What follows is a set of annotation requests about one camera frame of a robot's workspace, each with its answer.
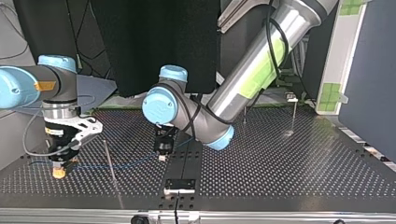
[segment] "black curtain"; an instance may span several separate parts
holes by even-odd
[[[169,63],[189,71],[188,92],[214,90],[219,0],[95,0],[92,8],[121,96],[147,91]]]

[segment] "yellow tape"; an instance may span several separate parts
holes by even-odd
[[[37,91],[53,91],[55,84],[55,81],[40,81],[35,83],[35,89]]]

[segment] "perforated metal table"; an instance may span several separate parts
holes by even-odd
[[[396,214],[396,174],[306,106],[295,121],[292,107],[253,109],[246,124],[236,122],[227,149],[191,141],[168,161],[152,155],[153,127],[141,111],[95,116],[104,132],[84,147],[79,167],[66,179],[53,179],[50,165],[37,158],[0,171],[0,216],[26,208]],[[188,138],[181,134],[176,145]],[[181,178],[196,180],[194,194],[163,194],[167,179]]]

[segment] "gray wall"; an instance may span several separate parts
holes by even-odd
[[[396,161],[396,8],[395,0],[368,4],[350,71],[340,121],[367,143]]]
[[[13,6],[12,0],[2,0],[0,2],[5,2],[9,6]],[[8,9],[1,8],[5,11],[13,25],[21,31],[18,18]],[[12,56],[24,50],[27,43],[17,35],[1,10],[0,31],[0,58]],[[0,65],[2,64],[34,65],[35,61],[30,50],[26,50],[26,52],[18,57],[6,60],[0,59]],[[31,117],[11,111],[0,111],[0,170],[23,155],[22,134]],[[29,148],[37,147],[43,143],[45,136],[44,121],[42,118],[39,118],[33,123],[28,133],[27,146]]]

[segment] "small object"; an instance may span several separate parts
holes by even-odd
[[[379,160],[380,160],[380,161],[384,161],[384,162],[390,161],[390,159],[388,159],[388,158],[385,157],[385,156],[382,156]]]
[[[66,170],[63,167],[53,167],[52,176],[56,179],[62,179],[66,176]]]
[[[195,193],[195,180],[194,179],[168,179],[163,190],[165,195],[171,193]]]
[[[293,103],[298,102],[297,96],[293,92],[287,91],[285,92],[285,95],[288,102],[293,102]]]
[[[294,110],[293,110],[293,119],[296,118],[296,112],[297,112],[297,103],[298,103],[298,99],[296,94],[294,94],[293,92],[285,92],[286,95],[286,100],[288,100],[288,102],[290,103],[294,103]]]

